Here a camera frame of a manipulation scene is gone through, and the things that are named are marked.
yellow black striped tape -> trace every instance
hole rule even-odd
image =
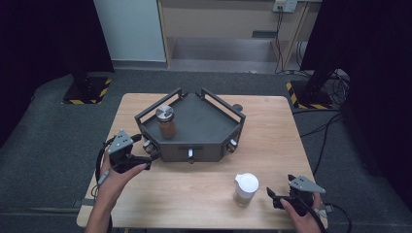
[[[81,104],[100,104],[100,102],[103,100],[103,97],[106,95],[107,89],[109,88],[110,83],[112,82],[112,79],[107,79],[105,82],[102,91],[100,92],[99,98],[97,99],[73,99],[73,100],[64,100],[62,104],[76,104],[76,105],[81,105]]]
[[[300,104],[296,95],[294,94],[291,83],[286,83],[286,88],[288,89],[289,95],[291,96],[293,106],[297,109],[332,109],[331,105]]]

wall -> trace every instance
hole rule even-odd
[[[112,60],[165,62],[156,0],[94,0]]]

metal bracket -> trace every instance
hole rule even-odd
[[[289,186],[294,187],[301,191],[326,193],[326,190],[324,190],[322,187],[313,183],[312,181],[310,181],[304,176],[299,176],[293,179],[292,181],[289,182]]]
[[[318,210],[318,209],[313,209],[313,211],[318,214],[319,216],[322,216],[324,218],[327,218],[327,214],[323,210]]]
[[[124,132],[124,130],[121,129],[118,135],[116,135],[113,143],[110,145],[108,152],[114,153],[132,145],[133,143],[134,141],[126,134],[126,132]]]

handheld controller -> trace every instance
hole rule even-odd
[[[110,163],[116,172],[124,173],[143,163],[148,165],[145,170],[150,170],[152,162],[160,157],[160,152],[155,150],[149,157],[133,155],[131,153],[133,143],[140,141],[141,138],[141,134],[129,137],[123,130],[116,135],[116,138],[108,149]]]
[[[283,198],[291,203],[300,216],[305,216],[308,212],[308,207],[311,208],[313,205],[312,193],[325,193],[326,191],[303,176],[296,178],[293,175],[288,175],[288,178],[291,188],[289,192],[290,196],[277,196],[269,187],[266,188],[267,195],[272,198],[275,209],[284,210],[281,203],[281,199]]]

power outlet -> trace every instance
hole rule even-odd
[[[294,13],[297,0],[276,0],[273,4],[273,12]]]
[[[273,4],[273,12],[281,12],[283,9],[286,7],[286,2],[287,0],[275,0],[275,3]]]

